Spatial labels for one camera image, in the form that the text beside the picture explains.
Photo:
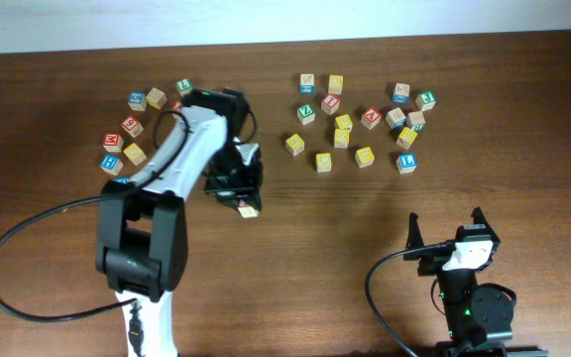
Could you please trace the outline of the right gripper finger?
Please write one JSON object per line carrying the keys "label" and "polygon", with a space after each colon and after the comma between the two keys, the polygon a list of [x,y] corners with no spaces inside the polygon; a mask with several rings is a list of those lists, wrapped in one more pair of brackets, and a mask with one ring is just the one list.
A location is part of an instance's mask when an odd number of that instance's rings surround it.
{"label": "right gripper finger", "polygon": [[405,261],[416,261],[420,259],[418,248],[424,247],[424,242],[418,226],[418,215],[412,212],[408,219],[408,235],[405,244],[406,253],[403,255]]}
{"label": "right gripper finger", "polygon": [[489,223],[480,207],[475,207],[471,213],[474,225],[482,225],[484,228],[489,227]]}

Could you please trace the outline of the yellow C block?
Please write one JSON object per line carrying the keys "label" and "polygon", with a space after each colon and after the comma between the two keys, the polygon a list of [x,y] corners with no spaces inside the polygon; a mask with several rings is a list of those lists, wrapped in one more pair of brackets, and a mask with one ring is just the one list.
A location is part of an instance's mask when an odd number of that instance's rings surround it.
{"label": "yellow C block", "polygon": [[315,156],[316,171],[318,173],[328,173],[332,169],[332,159],[330,153],[319,153]]}

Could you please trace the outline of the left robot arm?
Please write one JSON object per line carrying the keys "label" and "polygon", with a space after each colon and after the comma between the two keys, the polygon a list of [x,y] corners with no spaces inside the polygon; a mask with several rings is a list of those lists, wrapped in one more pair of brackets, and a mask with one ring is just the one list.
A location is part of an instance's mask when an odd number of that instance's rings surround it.
{"label": "left robot arm", "polygon": [[172,293],[188,257],[185,201],[204,190],[244,218],[262,210],[258,144],[239,135],[252,111],[244,94],[191,90],[175,124],[146,165],[124,183],[109,181],[99,204],[96,270],[121,304],[131,356],[175,356]]}

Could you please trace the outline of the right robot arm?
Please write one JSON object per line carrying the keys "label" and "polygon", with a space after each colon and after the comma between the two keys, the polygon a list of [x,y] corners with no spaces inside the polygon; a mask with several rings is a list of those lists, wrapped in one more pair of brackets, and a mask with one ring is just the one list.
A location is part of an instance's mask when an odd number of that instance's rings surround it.
{"label": "right robot arm", "polygon": [[408,219],[405,248],[408,261],[418,263],[421,277],[434,277],[439,287],[450,340],[435,346],[436,356],[547,356],[538,347],[509,349],[516,293],[493,283],[479,284],[476,275],[493,262],[501,240],[481,208],[471,213],[473,221],[461,225],[452,240],[427,246],[422,239],[418,215]]}

